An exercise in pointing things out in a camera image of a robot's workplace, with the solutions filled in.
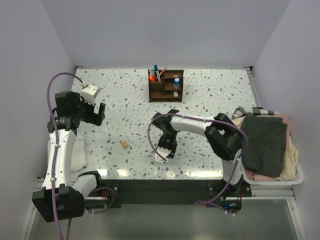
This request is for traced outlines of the brown wooden desk organizer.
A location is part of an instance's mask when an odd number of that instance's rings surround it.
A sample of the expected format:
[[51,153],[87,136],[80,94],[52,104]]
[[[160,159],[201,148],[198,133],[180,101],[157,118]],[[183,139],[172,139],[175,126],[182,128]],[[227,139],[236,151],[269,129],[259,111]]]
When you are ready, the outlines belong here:
[[[183,100],[184,90],[184,70],[183,69],[166,69],[161,74],[162,69],[159,69],[161,82],[157,81],[155,75],[150,75],[155,78],[155,82],[149,80],[148,82],[148,97],[149,102],[178,102],[181,103]],[[180,78],[180,86],[178,89],[174,89],[174,79]],[[174,92],[178,93],[178,97],[174,97]]]

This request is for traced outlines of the white laundry tray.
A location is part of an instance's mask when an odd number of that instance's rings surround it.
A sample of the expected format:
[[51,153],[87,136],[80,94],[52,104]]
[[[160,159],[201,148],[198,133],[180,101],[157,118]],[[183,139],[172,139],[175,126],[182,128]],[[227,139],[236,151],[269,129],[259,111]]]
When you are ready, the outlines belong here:
[[292,143],[291,132],[292,126],[290,118],[287,114],[273,115],[274,118],[281,118],[282,122],[287,125],[286,130],[286,150],[282,164],[282,171],[279,177],[271,177],[254,173],[243,165],[240,169],[243,173],[245,181],[251,185],[260,186],[292,186],[299,185],[303,182],[304,176],[299,166],[299,153]]

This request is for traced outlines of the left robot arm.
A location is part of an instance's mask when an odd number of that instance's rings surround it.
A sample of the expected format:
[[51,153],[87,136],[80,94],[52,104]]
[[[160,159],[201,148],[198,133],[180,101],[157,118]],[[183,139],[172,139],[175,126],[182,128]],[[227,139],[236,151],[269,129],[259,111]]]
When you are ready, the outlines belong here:
[[94,112],[97,87],[80,93],[63,91],[55,95],[56,107],[50,109],[48,168],[41,190],[32,194],[32,202],[47,222],[81,217],[85,199],[99,196],[104,190],[98,171],[81,173],[72,183],[71,171],[77,129],[81,122],[101,126],[105,118],[104,103]]

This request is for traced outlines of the black orange marker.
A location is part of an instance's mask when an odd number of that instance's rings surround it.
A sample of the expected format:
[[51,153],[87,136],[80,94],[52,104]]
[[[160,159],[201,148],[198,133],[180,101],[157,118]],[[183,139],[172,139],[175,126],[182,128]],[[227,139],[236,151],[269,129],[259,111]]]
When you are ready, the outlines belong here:
[[155,82],[155,81],[156,81],[156,79],[155,79],[152,75],[149,76],[149,80],[150,80],[151,82]]

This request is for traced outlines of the black white striped cloth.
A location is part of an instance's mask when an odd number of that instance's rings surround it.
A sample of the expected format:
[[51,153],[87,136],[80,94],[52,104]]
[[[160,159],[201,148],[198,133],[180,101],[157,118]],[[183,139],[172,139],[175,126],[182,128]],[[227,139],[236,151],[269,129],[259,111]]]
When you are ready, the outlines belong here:
[[245,116],[273,116],[279,114],[279,112],[266,110],[262,107],[238,107],[234,110],[231,119],[235,120]]

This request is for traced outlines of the blue capped white marker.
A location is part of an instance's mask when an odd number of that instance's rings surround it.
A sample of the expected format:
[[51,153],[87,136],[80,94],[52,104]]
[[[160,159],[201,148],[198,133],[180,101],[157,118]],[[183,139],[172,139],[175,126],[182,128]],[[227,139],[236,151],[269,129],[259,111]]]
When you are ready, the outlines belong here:
[[154,76],[156,77],[156,80],[158,82],[161,82],[161,76],[160,76],[160,72],[157,65],[153,66],[153,73],[154,73]]

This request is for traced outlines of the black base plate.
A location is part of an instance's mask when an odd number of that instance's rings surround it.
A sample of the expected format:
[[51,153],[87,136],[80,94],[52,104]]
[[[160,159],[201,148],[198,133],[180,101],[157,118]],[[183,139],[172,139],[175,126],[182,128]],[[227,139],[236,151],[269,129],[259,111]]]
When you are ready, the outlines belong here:
[[106,206],[120,208],[122,205],[192,205],[195,201],[209,201],[224,188],[223,180],[137,180],[104,179],[102,187],[109,190],[91,193],[85,200],[89,209]]

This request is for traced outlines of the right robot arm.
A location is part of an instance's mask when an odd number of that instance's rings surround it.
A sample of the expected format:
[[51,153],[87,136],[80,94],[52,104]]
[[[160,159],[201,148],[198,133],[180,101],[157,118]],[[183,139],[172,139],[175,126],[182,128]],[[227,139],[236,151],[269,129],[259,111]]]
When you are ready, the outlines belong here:
[[249,148],[247,135],[224,113],[215,117],[185,115],[171,109],[166,114],[157,112],[147,129],[147,138],[154,151],[154,160],[168,163],[175,157],[180,132],[206,138],[213,152],[222,160],[223,192],[230,197],[240,190],[241,158]]

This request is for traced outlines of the aluminium frame rail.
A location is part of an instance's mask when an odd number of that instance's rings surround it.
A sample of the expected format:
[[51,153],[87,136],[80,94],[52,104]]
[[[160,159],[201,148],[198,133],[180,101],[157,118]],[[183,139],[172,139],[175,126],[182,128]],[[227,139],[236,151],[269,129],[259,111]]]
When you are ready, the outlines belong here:
[[[115,196],[138,202],[156,202],[166,200],[196,201],[209,200],[222,191],[226,183],[223,180],[168,180],[168,179],[102,179],[97,186],[109,187]],[[263,200],[294,199],[291,186],[259,186],[245,181],[237,186],[229,185],[221,194],[222,198],[254,198]]]

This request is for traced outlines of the dark grey dotted cloth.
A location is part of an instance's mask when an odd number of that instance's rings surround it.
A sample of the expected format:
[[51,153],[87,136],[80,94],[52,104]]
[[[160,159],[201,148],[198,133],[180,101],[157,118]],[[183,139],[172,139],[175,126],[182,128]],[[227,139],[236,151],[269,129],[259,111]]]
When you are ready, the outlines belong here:
[[287,126],[281,117],[245,117],[241,130],[248,137],[249,146],[242,157],[243,166],[258,175],[279,177],[287,146]]

